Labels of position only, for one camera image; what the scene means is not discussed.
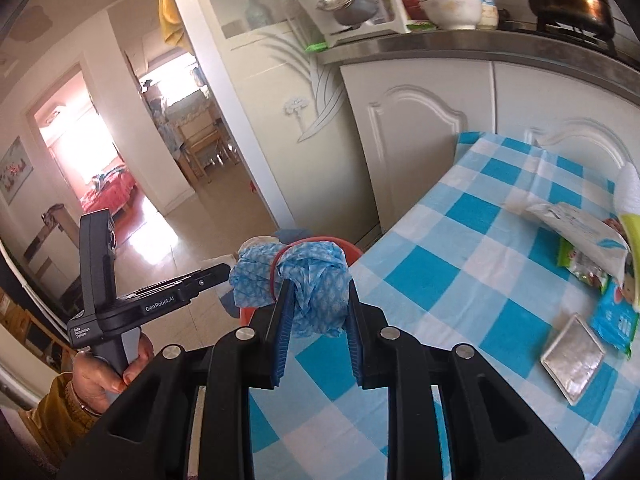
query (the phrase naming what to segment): picture frame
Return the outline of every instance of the picture frame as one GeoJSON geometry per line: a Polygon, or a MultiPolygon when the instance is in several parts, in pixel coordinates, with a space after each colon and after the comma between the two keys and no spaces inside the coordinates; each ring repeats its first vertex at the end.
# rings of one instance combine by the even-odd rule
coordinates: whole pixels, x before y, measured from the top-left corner
{"type": "Polygon", "coordinates": [[[15,194],[33,171],[33,165],[27,156],[20,137],[16,137],[9,149],[0,159],[0,191],[10,204],[15,194]]]}

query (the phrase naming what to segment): yellow cloth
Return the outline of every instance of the yellow cloth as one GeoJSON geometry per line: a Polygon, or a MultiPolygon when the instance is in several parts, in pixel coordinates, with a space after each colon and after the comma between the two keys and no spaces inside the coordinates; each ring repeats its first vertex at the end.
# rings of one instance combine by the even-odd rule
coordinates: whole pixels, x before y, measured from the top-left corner
{"type": "Polygon", "coordinates": [[[175,0],[158,0],[158,17],[160,18],[162,40],[166,44],[181,46],[193,54],[193,47],[184,30],[175,0]]]}
{"type": "Polygon", "coordinates": [[[60,374],[36,408],[20,412],[25,427],[55,467],[60,467],[74,444],[97,420],[80,408],[71,390],[72,375],[60,374]]]}

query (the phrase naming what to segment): finger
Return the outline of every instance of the finger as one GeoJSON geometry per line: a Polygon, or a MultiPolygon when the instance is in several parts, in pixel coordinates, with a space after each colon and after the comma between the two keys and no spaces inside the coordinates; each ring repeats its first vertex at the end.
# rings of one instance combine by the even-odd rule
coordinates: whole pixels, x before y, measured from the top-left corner
{"type": "Polygon", "coordinates": [[[129,367],[124,371],[122,379],[128,386],[133,382],[140,372],[148,365],[149,361],[154,356],[154,346],[151,340],[145,335],[140,335],[140,341],[138,342],[138,358],[133,361],[129,367]]]}
{"type": "Polygon", "coordinates": [[[97,384],[108,392],[120,394],[126,388],[122,378],[105,361],[85,352],[79,352],[76,362],[78,362],[76,372],[80,372],[87,381],[97,384]]]}
{"type": "Polygon", "coordinates": [[[142,356],[145,356],[147,361],[150,361],[154,356],[154,344],[143,332],[140,333],[138,341],[138,357],[142,356]]]}
{"type": "Polygon", "coordinates": [[[145,368],[148,362],[148,359],[142,356],[133,361],[122,375],[124,383],[129,386],[133,382],[133,379],[140,375],[140,372],[145,368]]]}

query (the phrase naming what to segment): metal screw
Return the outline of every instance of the metal screw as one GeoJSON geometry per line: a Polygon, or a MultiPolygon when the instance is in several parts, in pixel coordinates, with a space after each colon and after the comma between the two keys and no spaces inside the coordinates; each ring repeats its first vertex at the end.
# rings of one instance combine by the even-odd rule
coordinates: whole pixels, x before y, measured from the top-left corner
{"type": "Polygon", "coordinates": [[[162,357],[165,359],[175,359],[182,353],[182,350],[178,345],[165,346],[162,350],[162,357]]]}
{"type": "Polygon", "coordinates": [[[236,337],[240,341],[249,341],[249,339],[251,339],[254,335],[255,335],[255,330],[248,326],[243,326],[242,328],[239,328],[238,330],[236,330],[236,337]]]}
{"type": "Polygon", "coordinates": [[[471,359],[476,355],[476,351],[472,346],[460,345],[456,347],[456,354],[458,354],[458,357],[462,357],[463,359],[471,359]]]}
{"type": "Polygon", "coordinates": [[[393,341],[394,339],[398,339],[400,337],[400,331],[395,326],[385,326],[381,331],[380,335],[385,339],[390,339],[393,341]]]}

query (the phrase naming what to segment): stainless steel countertop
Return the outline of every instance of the stainless steel countertop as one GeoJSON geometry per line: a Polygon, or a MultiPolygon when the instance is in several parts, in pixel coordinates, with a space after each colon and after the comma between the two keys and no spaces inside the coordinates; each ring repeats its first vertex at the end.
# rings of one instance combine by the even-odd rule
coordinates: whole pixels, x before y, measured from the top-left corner
{"type": "Polygon", "coordinates": [[[318,54],[324,64],[447,57],[503,61],[556,72],[640,106],[640,72],[595,50],[561,40],[503,30],[436,30],[355,41],[318,54]]]}

